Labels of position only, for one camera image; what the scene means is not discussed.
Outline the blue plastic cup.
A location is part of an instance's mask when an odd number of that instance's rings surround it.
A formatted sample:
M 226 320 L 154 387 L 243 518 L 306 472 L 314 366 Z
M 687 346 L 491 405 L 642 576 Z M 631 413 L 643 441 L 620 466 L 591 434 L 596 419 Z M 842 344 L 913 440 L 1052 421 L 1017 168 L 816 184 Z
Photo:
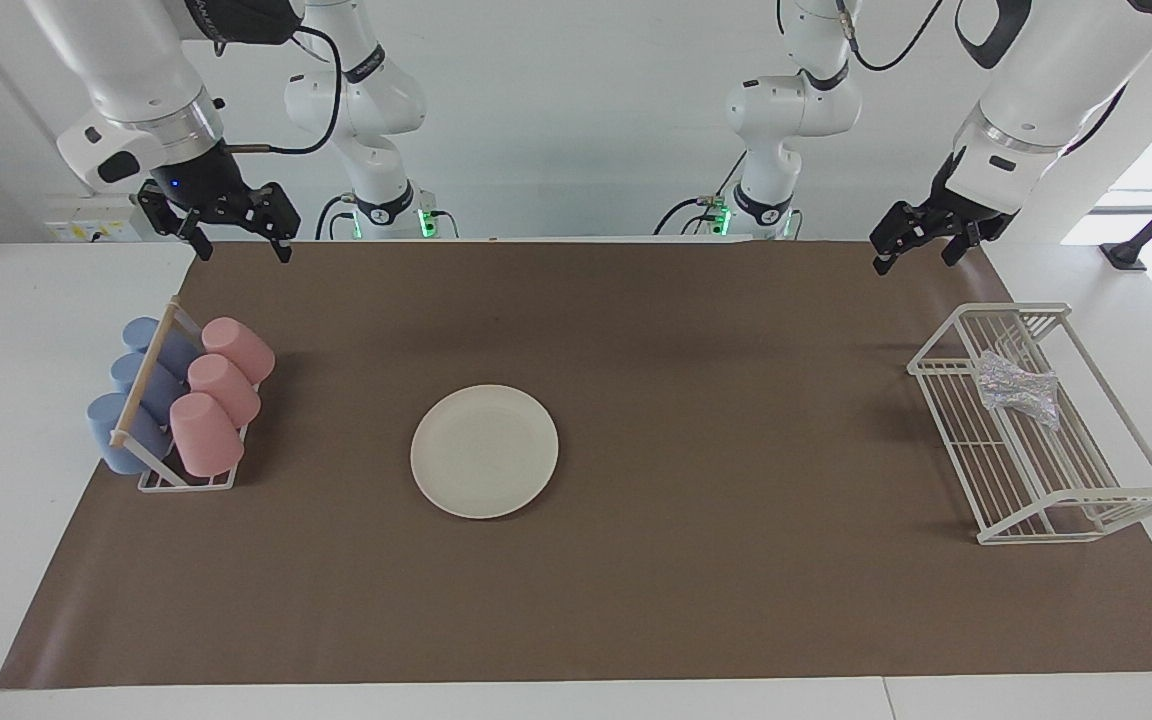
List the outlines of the blue plastic cup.
M 111 471 L 124 477 L 141 475 L 147 471 L 147 465 L 137 456 L 132 455 L 127 447 L 114 448 L 109 446 L 114 429 L 122 416 L 122 411 L 128 400 L 127 393 L 109 392 L 99 397 L 94 397 L 86 409 L 88 424 L 90 424 L 92 437 L 99 446 L 101 456 Z M 138 406 L 132 416 L 132 439 L 141 442 L 146 450 L 151 452 L 156 458 L 162 460 L 169 455 L 172 439 L 159 424 L 154 416 L 147 414 L 143 406 Z
M 131 395 L 134 382 L 141 370 L 147 367 L 145 388 L 141 395 L 141 407 L 150 414 L 157 425 L 165 427 L 170 423 L 172 406 L 187 391 L 182 382 L 168 369 L 157 361 L 147 361 L 143 353 L 129 353 L 120 356 L 109 369 L 111 382 L 119 392 Z
M 141 316 L 141 318 L 127 323 L 122 332 L 122 340 L 128 350 L 146 354 L 152 338 L 156 336 L 157 324 L 159 320 L 151 318 L 151 316 Z M 187 333 L 173 327 L 166 333 L 160 351 L 157 354 L 157 364 L 168 370 L 173 377 L 179 379 L 179 382 L 187 382 L 189 366 L 202 353 L 192 338 L 188 338 Z

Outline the white wall outlet box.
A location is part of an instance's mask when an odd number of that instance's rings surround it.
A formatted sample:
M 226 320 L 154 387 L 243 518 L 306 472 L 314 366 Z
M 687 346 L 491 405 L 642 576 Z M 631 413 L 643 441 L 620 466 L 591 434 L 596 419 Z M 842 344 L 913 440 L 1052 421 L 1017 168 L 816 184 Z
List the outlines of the white wall outlet box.
M 44 228 L 52 242 L 141 242 L 136 213 L 127 195 L 51 196 L 46 200 Z

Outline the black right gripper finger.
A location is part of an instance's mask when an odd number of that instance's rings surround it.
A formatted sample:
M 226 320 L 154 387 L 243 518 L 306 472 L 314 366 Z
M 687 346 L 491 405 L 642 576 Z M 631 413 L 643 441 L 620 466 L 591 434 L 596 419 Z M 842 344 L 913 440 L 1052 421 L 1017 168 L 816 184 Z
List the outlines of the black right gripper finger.
M 291 262 L 291 241 L 300 232 L 300 214 L 278 183 L 247 191 L 241 228 L 268 241 L 280 264 Z
M 157 234 L 162 237 L 173 237 L 187 243 L 195 251 L 196 258 L 200 262 L 209 262 L 212 256 L 212 243 L 206 234 L 202 232 L 200 213 L 197 210 L 188 210 L 183 217 L 179 217 L 173 209 L 172 202 L 166 197 L 162 188 L 154 179 L 147 179 L 141 185 L 141 210 L 147 217 L 147 223 Z

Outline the cream round plate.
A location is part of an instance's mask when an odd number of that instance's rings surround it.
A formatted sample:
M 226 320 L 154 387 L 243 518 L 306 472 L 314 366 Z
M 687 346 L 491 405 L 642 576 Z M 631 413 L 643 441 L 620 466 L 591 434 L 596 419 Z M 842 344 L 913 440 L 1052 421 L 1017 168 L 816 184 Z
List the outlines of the cream round plate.
M 561 458 L 558 424 L 529 393 L 480 384 L 450 393 L 416 425 L 410 469 L 435 509 L 498 520 L 525 509 L 550 486 Z

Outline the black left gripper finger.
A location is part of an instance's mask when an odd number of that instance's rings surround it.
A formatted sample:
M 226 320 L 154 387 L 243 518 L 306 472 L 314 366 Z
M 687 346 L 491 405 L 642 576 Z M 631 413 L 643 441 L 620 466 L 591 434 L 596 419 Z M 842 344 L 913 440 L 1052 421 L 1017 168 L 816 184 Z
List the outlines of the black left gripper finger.
M 940 237 L 942 210 L 895 202 L 870 232 L 870 247 L 876 251 L 873 268 L 878 275 L 890 273 L 900 256 Z
M 956 227 L 956 232 L 947 240 L 941 251 L 941 258 L 946 266 L 955 266 L 964 256 L 980 245 L 980 227 L 977 222 L 964 222 Z

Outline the clear plastic wrapper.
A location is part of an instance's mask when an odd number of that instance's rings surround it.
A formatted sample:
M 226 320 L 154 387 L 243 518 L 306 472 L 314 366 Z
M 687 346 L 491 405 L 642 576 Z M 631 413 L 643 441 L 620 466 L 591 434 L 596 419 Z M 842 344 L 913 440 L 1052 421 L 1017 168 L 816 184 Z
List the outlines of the clear plastic wrapper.
M 1044 429 L 1061 429 L 1060 382 L 1051 372 L 1026 372 L 1005 356 L 986 350 L 980 355 L 975 386 L 984 409 L 1011 409 Z

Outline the pink plastic cup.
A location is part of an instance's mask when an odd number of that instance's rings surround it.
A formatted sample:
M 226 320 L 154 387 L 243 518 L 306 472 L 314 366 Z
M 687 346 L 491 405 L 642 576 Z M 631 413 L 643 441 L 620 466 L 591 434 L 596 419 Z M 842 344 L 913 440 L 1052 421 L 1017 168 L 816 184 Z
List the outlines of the pink plastic cup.
M 187 382 L 194 392 L 214 397 L 234 429 L 247 427 L 260 414 L 262 400 L 256 386 L 223 355 L 197 357 L 188 366 Z
M 173 402 L 169 420 L 180 460 L 192 477 L 219 477 L 241 462 L 244 446 L 238 430 L 215 397 L 187 393 Z
M 252 386 L 270 378 L 276 366 L 273 348 L 259 334 L 232 316 L 219 316 L 202 328 L 200 340 L 209 354 L 227 357 Z

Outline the brown table mat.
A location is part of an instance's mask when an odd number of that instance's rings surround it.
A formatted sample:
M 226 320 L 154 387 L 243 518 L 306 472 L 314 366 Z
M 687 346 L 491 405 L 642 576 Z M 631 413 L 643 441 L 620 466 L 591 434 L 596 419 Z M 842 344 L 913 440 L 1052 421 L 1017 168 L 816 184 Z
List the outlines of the brown table mat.
M 905 363 L 982 255 L 223 243 L 189 314 L 276 353 L 236 486 L 97 468 L 0 689 L 1152 670 L 1152 541 L 984 547 Z M 462 520 L 416 425 L 529 393 L 556 473 Z

